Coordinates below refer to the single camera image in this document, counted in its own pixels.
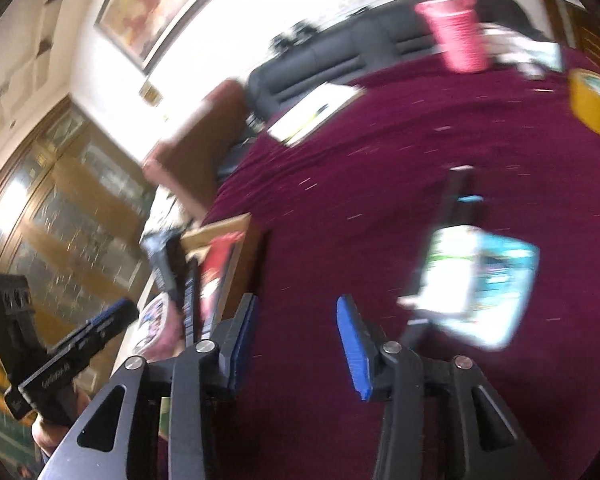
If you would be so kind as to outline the person's left hand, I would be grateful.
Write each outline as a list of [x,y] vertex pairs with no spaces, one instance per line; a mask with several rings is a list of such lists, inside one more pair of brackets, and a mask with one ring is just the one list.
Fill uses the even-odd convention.
[[[76,417],[79,417],[87,405],[90,404],[90,397],[82,390],[76,389]],[[41,449],[45,456],[50,457],[55,452],[62,439],[68,434],[70,427],[59,426],[44,419],[40,414],[31,427],[31,434],[34,443]]]

